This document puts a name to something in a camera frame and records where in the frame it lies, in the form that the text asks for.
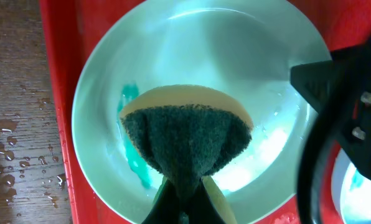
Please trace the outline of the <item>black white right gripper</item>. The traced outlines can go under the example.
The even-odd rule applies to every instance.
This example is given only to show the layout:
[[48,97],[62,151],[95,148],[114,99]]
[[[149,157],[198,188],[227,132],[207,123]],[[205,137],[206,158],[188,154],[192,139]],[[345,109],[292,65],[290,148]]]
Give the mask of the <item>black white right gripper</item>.
[[371,180],[371,35],[333,56],[291,69],[291,85],[318,112],[303,149],[300,187],[321,186],[333,141]]

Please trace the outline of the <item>green yellow sponge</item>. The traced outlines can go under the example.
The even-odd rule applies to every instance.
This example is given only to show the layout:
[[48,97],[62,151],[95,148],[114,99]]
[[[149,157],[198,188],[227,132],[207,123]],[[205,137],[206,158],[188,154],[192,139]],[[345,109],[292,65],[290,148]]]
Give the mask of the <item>green yellow sponge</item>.
[[189,224],[188,201],[200,180],[224,222],[235,223],[212,176],[251,141],[253,122],[236,99],[204,86],[162,86],[128,103],[120,121],[139,155],[175,187],[179,223]]

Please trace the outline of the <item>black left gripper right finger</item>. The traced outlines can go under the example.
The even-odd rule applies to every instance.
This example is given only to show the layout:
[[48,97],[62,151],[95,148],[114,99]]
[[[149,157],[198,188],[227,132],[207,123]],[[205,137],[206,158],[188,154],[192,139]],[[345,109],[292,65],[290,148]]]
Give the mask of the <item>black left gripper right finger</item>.
[[202,181],[188,201],[189,224],[224,224],[214,208]]

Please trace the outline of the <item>light blue plate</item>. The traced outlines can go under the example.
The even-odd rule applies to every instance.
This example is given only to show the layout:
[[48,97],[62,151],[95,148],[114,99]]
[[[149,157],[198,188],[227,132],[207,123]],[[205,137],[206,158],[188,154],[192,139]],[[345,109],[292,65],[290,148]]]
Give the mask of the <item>light blue plate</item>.
[[331,195],[344,223],[371,224],[371,180],[359,173],[343,150],[332,170]]

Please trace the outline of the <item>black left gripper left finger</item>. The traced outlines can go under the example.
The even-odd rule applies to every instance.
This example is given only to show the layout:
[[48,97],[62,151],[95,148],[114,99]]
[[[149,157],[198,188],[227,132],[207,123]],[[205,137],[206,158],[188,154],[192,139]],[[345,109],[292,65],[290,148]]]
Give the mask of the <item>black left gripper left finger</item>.
[[170,181],[162,184],[155,204],[142,224],[178,224],[180,214],[179,199]]

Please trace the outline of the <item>light green plate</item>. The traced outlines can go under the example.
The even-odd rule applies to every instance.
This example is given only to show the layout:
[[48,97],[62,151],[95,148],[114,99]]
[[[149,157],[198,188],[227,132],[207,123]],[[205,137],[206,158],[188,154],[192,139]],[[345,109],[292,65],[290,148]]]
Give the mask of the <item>light green plate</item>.
[[89,56],[72,109],[73,145],[115,222],[141,223],[162,175],[120,125],[133,98],[165,85],[202,85],[237,99],[254,130],[213,176],[239,223],[297,223],[296,176],[316,110],[291,67],[330,59],[320,33],[287,1],[145,1],[115,20]]

